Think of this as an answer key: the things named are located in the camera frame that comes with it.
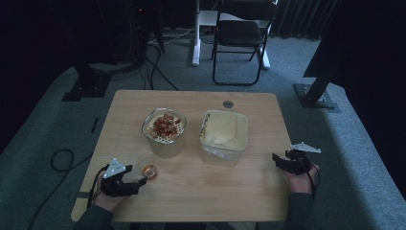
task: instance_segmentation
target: gray carpet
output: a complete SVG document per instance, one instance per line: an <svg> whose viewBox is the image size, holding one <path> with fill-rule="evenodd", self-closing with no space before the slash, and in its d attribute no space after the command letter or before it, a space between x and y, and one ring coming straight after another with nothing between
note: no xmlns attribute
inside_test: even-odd
<svg viewBox="0 0 406 230"><path fill-rule="evenodd" d="M180 90L268 92L277 95L290 139L320 148L322 154L309 158L321 166L321 186L315 201L317 219L323 229L404 229L406 203L386 171L368 133L351 107L343 88L330 84L327 92L341 113L326 109L303 108L294 83L313 83L302 78L317 49L318 41L271 37L267 47L271 69L262 71L259 82L250 87L217 86L211 79L211 45L202 42L200 65L192 66L192 41L175 39L166 44L158 67ZM147 56L157 58L155 49ZM221 54L217 74L224 78L255 77L256 63L236 60ZM94 67L111 70L112 66ZM119 89L149 89L146 75L152 66L143 66L141 74L113 76L104 98L83 98L80 102L62 102L78 75L68 69L55 80L0 155L0 229L27 229L35 211L57 186L65 172L50 166L53 152L69 149L74 165L92 153L102 130L108 108ZM154 89L173 90L155 71ZM96 118L99 122L93 130ZM69 155L55 159L58 168L69 165ZM33 229L71 229L70 214L86 172L88 161L71 170L58 190L36 216ZM116 229L127 224L115 223ZM142 224L143 229L159 229L159 224ZM260 229L282 229L280 222L263 222Z"/></svg>

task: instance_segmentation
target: chair leg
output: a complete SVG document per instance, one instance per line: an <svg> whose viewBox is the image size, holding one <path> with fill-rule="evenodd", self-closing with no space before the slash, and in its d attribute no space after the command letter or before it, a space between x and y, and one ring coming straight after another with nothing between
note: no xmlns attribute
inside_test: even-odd
<svg viewBox="0 0 406 230"><path fill-rule="evenodd" d="M265 54L265 45L266 45L266 41L262 47L262 52L260 52L260 59L259 59L259 65L258 65L258 72L257 72L257 79L253 82L253 84L256 84L259 80L259 75L260 75L260 71L262 69L262 61L263 61L263 56Z"/></svg>
<svg viewBox="0 0 406 230"><path fill-rule="evenodd" d="M214 45L214 58L213 58L213 60L214 60L213 61L213 81L214 81L215 84L218 84L218 85L234 85L234 86L251 86L251 85L256 84L258 82L258 80L259 80L260 67L261 67L262 60L259 62L259 71L257 72L257 78L255 79L254 82L220 82L220 81L217 81L215 79L215 64L216 64L216 61L217 61L217 44Z"/></svg>
<svg viewBox="0 0 406 230"><path fill-rule="evenodd" d="M215 80L215 63L217 61L217 42L216 40L215 44L213 45L213 52L212 52L212 60L213 60L213 72L212 72L212 78L214 83L217 83L217 81Z"/></svg>
<svg viewBox="0 0 406 230"><path fill-rule="evenodd" d="M249 61L251 61L251 60L253 59L255 53L257 52L257 50L258 50L258 47L255 48L253 54L252 54L251 57L248 59Z"/></svg>

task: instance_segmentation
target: hand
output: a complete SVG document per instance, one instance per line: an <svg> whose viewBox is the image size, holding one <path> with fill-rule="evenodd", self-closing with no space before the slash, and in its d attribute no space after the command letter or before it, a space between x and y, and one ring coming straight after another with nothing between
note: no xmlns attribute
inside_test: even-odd
<svg viewBox="0 0 406 230"><path fill-rule="evenodd" d="M313 180L316 172L320 169L318 165L313 164L311 170L308 172ZM311 181L308 178L306 173L296 175L294 173L283 171L289 183L290 193L301 193L301 194L310 194L311 195Z"/></svg>
<svg viewBox="0 0 406 230"><path fill-rule="evenodd" d="M98 179L98 190L95 192L96 197L93 198L93 204L97 205L109 212L113 212L120 204L129 198L127 196L112 197L101 191L102 176Z"/></svg>

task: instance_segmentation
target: sleeve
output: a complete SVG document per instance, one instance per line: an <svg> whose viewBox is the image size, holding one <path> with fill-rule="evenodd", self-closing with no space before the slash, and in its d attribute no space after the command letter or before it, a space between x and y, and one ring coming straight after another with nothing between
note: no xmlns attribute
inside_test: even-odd
<svg viewBox="0 0 406 230"><path fill-rule="evenodd" d="M73 230L109 230L111 219L113 213L97 205L91 205L76 222Z"/></svg>
<svg viewBox="0 0 406 230"><path fill-rule="evenodd" d="M291 194L288 198L287 217L283 230L319 230L309 194Z"/></svg>

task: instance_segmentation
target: folding chair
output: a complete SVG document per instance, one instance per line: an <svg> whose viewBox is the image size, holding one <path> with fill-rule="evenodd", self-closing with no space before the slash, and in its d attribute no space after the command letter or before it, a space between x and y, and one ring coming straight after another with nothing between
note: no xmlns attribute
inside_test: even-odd
<svg viewBox="0 0 406 230"><path fill-rule="evenodd" d="M214 27L214 46L212 50L214 83L250 86L258 82L269 29L277 11L278 7L272 0L220 0L218 2L217 20ZM224 14L228 14L227 19L223 19ZM265 23L265 26L261 28L259 23ZM252 47L254 51L218 51L218 45ZM261 52L257 78L254 81L223 82L215 79L217 53L251 54L249 58L251 61L258 49L261 49Z"/></svg>

